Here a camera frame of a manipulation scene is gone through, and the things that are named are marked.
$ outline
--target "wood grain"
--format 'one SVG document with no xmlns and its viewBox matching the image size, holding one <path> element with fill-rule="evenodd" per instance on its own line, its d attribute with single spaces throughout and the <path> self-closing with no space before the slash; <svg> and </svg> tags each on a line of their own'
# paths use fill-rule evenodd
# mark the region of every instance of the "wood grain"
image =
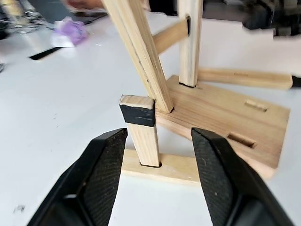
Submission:
<svg viewBox="0 0 301 226">
<path fill-rule="evenodd" d="M 198 81 L 203 0 L 178 0 L 180 19 L 191 17 L 190 36 L 180 42 L 180 82 L 195 87 Z"/>
<path fill-rule="evenodd" d="M 273 89 L 290 89 L 293 84 L 292 75 L 290 74 L 239 69 L 199 68 L 198 79 Z"/>
<path fill-rule="evenodd" d="M 159 148 L 157 128 L 127 123 L 128 130 L 137 150 L 140 163 L 145 166 L 158 167 Z"/>
<path fill-rule="evenodd" d="M 154 100 L 149 97 L 122 95 L 119 104 L 130 107 L 142 107 L 152 109 L 154 107 Z"/>
<path fill-rule="evenodd" d="M 187 19 L 183 19 L 153 35 L 158 54 L 163 53 L 185 37 L 188 37 Z"/>
<path fill-rule="evenodd" d="M 227 139 L 262 177 L 272 177 L 278 166 L 289 109 L 201 82 L 191 89 L 179 85 L 178 76 L 172 76 L 167 84 L 174 111 L 156 112 L 159 125 L 188 139 L 191 139 L 191 127 L 198 127 L 225 138 L 232 133 L 252 140 L 256 143 L 254 147 Z M 245 105 L 247 101 L 263 105 L 267 111 Z"/>
<path fill-rule="evenodd" d="M 168 183 L 201 187 L 195 158 L 160 154 L 160 159 L 162 162 L 160 168 L 141 166 L 137 152 L 126 149 L 124 151 L 121 173 Z"/>
<path fill-rule="evenodd" d="M 156 46 L 139 0 L 103 0 L 132 61 L 160 111 L 169 113 L 173 103 L 168 93 Z"/>
</svg>

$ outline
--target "purple cloth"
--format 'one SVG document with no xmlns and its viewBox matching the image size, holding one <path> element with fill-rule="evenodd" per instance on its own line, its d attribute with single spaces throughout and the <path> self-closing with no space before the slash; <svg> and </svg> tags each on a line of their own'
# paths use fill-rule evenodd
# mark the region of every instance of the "purple cloth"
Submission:
<svg viewBox="0 0 301 226">
<path fill-rule="evenodd" d="M 64 25 L 60 29 L 55 29 L 54 32 L 60 35 L 68 36 L 74 46 L 80 44 L 88 35 L 81 21 L 63 20 Z"/>
</svg>

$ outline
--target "white work surface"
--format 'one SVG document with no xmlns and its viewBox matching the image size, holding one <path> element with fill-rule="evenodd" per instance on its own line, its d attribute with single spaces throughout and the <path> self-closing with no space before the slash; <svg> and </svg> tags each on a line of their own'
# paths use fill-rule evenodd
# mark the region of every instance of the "white work surface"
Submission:
<svg viewBox="0 0 301 226">
<path fill-rule="evenodd" d="M 175 18 L 147 15 L 152 32 Z M 25 226 L 61 173 L 89 141 L 125 127 L 119 98 L 146 90 L 110 19 L 88 27 L 76 48 L 28 58 L 50 47 L 50 31 L 0 41 L 0 225 Z M 203 20 L 200 65 L 301 74 L 301 38 L 273 40 L 240 23 Z M 179 72 L 178 46 L 160 55 L 166 78 Z M 217 84 L 291 109 L 278 171 L 267 181 L 301 225 L 301 89 Z M 162 153 L 193 156 L 192 142 L 158 126 Z M 129 135 L 127 147 L 133 147 Z M 24 211 L 15 210 L 24 205 Z M 110 226 L 210 226 L 201 189 L 121 176 Z"/>
</svg>

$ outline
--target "rectangular slot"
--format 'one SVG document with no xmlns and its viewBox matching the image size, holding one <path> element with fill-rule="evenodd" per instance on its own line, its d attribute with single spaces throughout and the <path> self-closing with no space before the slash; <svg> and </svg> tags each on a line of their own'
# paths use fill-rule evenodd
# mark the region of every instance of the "rectangular slot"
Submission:
<svg viewBox="0 0 301 226">
<path fill-rule="evenodd" d="M 262 111 L 262 112 L 266 112 L 268 110 L 268 108 L 265 105 L 259 104 L 253 100 L 247 100 L 245 102 L 245 106 L 254 108 L 254 109 L 256 109 L 258 111 Z"/>
<path fill-rule="evenodd" d="M 228 139 L 231 139 L 231 140 L 234 140 L 236 142 L 239 142 L 247 147 L 250 147 L 250 148 L 255 148 L 256 146 L 256 141 L 248 138 L 248 137 L 245 137 L 243 135 L 240 135 L 238 133 L 232 133 L 230 132 L 227 136 Z"/>
</svg>

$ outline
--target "vertical wooden post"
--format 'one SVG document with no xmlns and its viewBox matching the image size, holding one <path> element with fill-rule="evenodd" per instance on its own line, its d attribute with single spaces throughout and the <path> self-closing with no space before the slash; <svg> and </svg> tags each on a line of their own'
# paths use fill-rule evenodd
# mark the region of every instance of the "vertical wooden post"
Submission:
<svg viewBox="0 0 301 226">
<path fill-rule="evenodd" d="M 119 104 L 140 163 L 159 167 L 155 102 L 149 97 L 122 96 Z"/>
<path fill-rule="evenodd" d="M 178 0 L 181 19 L 190 16 L 190 35 L 180 42 L 180 83 L 195 87 L 198 81 L 198 59 L 200 49 L 203 0 Z"/>
<path fill-rule="evenodd" d="M 174 108 L 155 43 L 140 0 L 103 0 L 112 21 L 148 91 L 160 111 Z"/>
</svg>

